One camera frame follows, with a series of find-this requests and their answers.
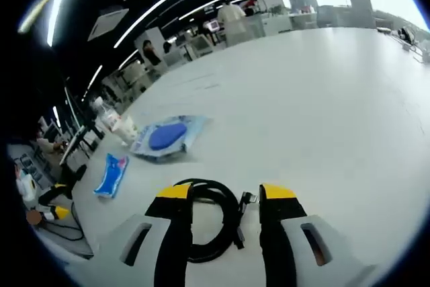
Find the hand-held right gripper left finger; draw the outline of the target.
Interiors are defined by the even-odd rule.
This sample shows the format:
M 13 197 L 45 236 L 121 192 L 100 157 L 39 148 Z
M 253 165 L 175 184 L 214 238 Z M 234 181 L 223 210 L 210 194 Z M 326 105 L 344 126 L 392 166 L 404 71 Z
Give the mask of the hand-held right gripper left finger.
M 191 249 L 192 186 L 161 190 L 100 243 L 95 256 L 102 286 L 184 286 Z

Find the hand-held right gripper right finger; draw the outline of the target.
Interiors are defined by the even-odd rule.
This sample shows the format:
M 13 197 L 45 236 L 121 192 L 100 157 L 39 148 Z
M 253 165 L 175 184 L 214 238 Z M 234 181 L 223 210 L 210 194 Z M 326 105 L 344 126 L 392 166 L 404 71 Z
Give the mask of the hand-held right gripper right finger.
M 328 222 L 308 215 L 292 190 L 261 184 L 259 220 L 267 286 L 360 286 L 376 268 Z

